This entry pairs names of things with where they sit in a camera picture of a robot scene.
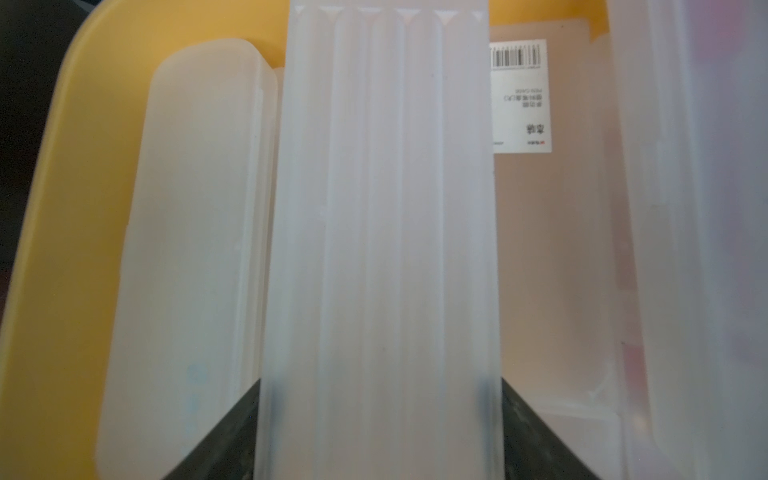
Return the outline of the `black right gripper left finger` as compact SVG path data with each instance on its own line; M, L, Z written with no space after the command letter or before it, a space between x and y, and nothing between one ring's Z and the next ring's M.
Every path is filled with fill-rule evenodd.
M256 381L165 480L254 478L260 383Z

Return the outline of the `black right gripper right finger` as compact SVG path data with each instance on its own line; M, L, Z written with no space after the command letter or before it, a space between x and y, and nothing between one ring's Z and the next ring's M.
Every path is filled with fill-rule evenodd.
M501 386L506 480L599 479L505 379Z

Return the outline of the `clear pencil case labelled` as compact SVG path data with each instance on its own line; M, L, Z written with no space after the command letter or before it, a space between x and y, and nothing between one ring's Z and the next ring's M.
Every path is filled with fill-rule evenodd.
M504 379L599 478L623 475L615 292L584 19L495 26Z

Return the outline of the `yellow plastic tray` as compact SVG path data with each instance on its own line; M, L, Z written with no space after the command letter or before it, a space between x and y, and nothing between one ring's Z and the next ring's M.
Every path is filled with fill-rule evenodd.
M250 42L279 88L261 381L292 2L104 1L76 33L53 93L2 326L3 478L103 479L95 452L152 77L173 54L220 39Z

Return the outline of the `clear pencil case pink inside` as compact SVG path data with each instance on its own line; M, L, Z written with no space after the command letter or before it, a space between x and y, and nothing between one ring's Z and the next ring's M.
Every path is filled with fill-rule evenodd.
M655 443L767 475L767 5L607 5Z

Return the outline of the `clear ribbed pencil case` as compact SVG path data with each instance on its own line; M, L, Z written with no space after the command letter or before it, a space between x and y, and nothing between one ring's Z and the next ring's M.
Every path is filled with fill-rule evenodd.
M290 5L258 479L500 479L484 1Z

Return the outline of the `yellow black toolbox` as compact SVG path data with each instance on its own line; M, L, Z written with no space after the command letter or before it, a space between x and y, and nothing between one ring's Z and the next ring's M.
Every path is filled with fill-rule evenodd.
M96 1L1 2L1 302L5 303L57 75Z

